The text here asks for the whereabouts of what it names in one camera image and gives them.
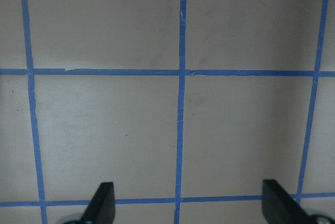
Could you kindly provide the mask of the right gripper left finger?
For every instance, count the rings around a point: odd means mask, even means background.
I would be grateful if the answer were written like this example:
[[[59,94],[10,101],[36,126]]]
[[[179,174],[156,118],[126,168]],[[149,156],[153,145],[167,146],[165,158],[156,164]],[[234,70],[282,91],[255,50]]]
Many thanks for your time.
[[[114,219],[114,184],[113,182],[103,182],[95,192],[79,223],[112,224]]]

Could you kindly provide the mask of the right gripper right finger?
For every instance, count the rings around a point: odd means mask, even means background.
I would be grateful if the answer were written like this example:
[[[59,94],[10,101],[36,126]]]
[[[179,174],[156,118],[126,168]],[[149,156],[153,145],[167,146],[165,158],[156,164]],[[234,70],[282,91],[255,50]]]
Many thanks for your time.
[[[276,180],[262,181],[262,214],[269,224],[317,223]]]

